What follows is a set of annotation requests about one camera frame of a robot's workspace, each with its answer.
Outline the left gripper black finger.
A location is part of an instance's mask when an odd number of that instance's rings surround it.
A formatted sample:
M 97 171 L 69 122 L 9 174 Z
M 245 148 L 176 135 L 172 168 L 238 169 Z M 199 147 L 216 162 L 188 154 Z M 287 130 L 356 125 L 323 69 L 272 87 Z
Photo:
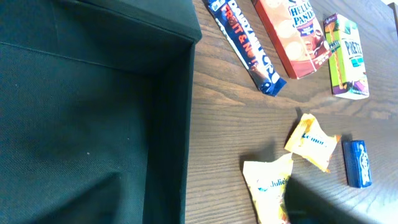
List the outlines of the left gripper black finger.
M 356 218 L 311 191 L 297 179 L 289 179 L 284 202 L 287 216 L 292 224 L 365 224 L 368 221 Z

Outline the small yellow lemon snack packet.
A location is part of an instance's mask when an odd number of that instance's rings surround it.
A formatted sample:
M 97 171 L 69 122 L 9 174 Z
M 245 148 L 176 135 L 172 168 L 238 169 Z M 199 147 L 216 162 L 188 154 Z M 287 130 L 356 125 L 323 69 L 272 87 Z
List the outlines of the small yellow lemon snack packet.
M 322 172 L 330 173 L 330 159 L 340 139 L 341 135 L 328 136 L 314 115 L 304 113 L 284 149 L 300 155 Z

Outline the green Pretz box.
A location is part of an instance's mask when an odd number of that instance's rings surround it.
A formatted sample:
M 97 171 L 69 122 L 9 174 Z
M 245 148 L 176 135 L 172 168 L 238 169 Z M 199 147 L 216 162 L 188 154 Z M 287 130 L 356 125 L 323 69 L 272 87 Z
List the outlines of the green Pretz box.
M 324 20 L 324 28 L 332 51 L 328 60 L 332 94 L 351 100 L 368 98 L 368 78 L 357 23 L 336 13 Z

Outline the red Hello Panda box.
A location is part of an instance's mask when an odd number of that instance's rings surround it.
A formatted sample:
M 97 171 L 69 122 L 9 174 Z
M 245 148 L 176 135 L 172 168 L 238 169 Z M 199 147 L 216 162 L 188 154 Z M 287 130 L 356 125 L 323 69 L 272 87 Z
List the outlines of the red Hello Panda box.
M 253 0 L 291 79 L 316 72 L 331 50 L 309 0 Z

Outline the Dairy Milk chocolate bar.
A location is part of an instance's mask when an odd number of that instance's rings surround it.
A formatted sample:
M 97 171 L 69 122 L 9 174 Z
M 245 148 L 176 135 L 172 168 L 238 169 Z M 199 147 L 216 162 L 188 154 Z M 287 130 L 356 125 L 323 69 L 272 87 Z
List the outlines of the Dairy Milk chocolate bar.
M 257 89 L 265 95 L 277 96 L 286 81 L 274 69 L 237 2 L 204 0 L 204 3 Z

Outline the black gift box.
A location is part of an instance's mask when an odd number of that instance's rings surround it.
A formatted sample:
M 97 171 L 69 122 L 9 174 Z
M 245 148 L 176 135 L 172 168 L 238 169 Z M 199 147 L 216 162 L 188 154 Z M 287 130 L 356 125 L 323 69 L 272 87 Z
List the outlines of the black gift box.
M 191 1 L 1 1 L 1 222 L 183 223 Z

